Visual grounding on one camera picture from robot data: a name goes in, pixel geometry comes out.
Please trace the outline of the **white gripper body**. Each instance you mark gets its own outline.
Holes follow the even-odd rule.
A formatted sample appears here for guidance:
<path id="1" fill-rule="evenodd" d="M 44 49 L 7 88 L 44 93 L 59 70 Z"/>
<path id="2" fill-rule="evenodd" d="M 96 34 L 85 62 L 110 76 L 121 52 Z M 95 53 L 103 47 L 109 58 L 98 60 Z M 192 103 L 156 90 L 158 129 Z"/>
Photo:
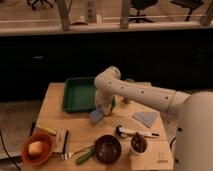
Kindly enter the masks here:
<path id="1" fill-rule="evenodd" d="M 103 92 L 99 89 L 95 92 L 95 106 L 100 107 L 105 116 L 108 116 L 113 109 L 113 99 L 114 96 L 112 94 Z"/>

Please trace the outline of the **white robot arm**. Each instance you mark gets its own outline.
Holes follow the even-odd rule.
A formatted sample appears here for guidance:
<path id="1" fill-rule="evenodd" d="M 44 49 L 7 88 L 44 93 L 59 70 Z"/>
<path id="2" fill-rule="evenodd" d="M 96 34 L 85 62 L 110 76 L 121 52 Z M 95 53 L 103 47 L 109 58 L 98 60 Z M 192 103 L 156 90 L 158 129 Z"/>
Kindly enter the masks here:
<path id="1" fill-rule="evenodd" d="M 173 171 L 213 171 L 213 92 L 193 94 L 121 80 L 110 66 L 94 79 L 96 104 L 105 108 L 114 95 L 154 110 L 178 114 Z"/>

